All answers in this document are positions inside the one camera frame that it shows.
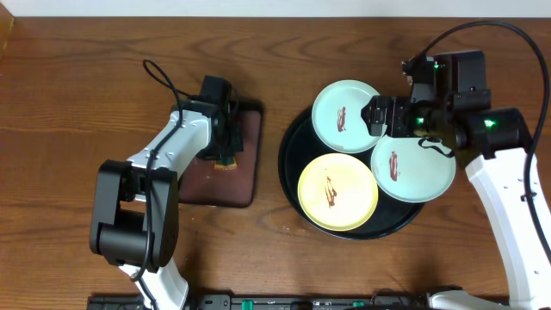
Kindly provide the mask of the green yellow sponge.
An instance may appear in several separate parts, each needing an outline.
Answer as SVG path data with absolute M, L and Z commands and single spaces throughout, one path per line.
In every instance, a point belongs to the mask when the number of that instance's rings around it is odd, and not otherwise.
M 214 163 L 216 170 L 234 170 L 237 168 L 237 159 L 235 157 L 223 157 Z

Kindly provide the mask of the light green plate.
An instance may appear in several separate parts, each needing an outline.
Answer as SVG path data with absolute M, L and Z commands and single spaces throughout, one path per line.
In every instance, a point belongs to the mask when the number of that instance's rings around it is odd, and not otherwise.
M 442 195 L 455 178 L 456 162 L 447 158 L 450 149 L 417 138 L 385 136 L 376 144 L 370 167 L 379 187 L 402 202 L 427 202 Z
M 357 80 L 340 80 L 326 86 L 312 108 L 313 128 L 319 139 L 337 152 L 353 154 L 373 148 L 381 136 L 369 134 L 361 112 L 379 94 L 371 85 Z

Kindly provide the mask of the yellow plate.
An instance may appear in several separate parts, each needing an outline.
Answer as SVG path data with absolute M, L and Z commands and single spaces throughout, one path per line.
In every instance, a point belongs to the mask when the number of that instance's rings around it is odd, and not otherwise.
M 379 200 L 373 172 L 358 158 L 327 153 L 301 172 L 297 196 L 302 211 L 324 229 L 345 232 L 365 224 Z

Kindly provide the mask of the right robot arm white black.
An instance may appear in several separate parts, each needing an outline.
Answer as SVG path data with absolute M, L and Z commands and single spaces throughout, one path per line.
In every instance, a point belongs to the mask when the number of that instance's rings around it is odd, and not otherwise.
M 522 114 L 491 107 L 481 51 L 414 57 L 402 66 L 411 94 L 374 96 L 361 112 L 368 132 L 446 146 L 443 156 L 465 169 L 486 210 L 505 267 L 507 307 L 548 309 L 550 210 Z

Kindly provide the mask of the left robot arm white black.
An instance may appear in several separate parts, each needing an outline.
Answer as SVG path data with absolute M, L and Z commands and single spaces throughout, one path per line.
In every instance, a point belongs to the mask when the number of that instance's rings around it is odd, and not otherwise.
M 189 285 L 173 259 L 178 182 L 195 158 L 242 152 L 238 109 L 236 101 L 179 100 L 146 147 L 125 161 L 108 159 L 98 170 L 90 249 L 130 276 L 148 309 L 182 309 L 186 303 Z

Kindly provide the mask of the black rectangular sponge tray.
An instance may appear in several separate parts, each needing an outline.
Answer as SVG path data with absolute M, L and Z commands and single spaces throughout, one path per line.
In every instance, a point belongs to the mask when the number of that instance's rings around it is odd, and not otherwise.
M 247 208 L 251 205 L 263 112 L 263 103 L 256 99 L 245 98 L 239 104 L 236 122 L 241 127 L 244 150 L 233 156 L 234 164 L 229 166 L 218 166 L 213 160 L 194 158 L 179 179 L 181 203 L 228 208 Z

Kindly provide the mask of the round black serving tray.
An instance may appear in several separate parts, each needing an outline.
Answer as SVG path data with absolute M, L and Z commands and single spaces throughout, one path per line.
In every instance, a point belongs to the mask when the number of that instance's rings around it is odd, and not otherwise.
M 315 158 L 332 153 L 313 129 L 312 109 L 302 111 L 283 136 L 278 155 L 278 173 L 282 190 L 292 208 L 305 221 L 324 233 L 341 239 L 379 239 L 396 233 L 408 225 L 423 209 L 424 204 L 399 201 L 379 192 L 374 214 L 361 226 L 349 231 L 332 231 L 314 223 L 302 210 L 298 199 L 298 182 L 301 172 Z

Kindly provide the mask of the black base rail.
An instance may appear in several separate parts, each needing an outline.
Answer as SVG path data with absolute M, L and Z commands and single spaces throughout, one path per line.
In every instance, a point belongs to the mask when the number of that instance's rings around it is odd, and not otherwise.
M 341 310 L 341 309 L 428 309 L 420 296 L 379 294 L 365 298 L 300 298 L 300 297 L 231 297 L 227 294 L 205 294 L 189 298 L 183 310 Z M 86 310 L 152 309 L 141 296 L 90 296 Z

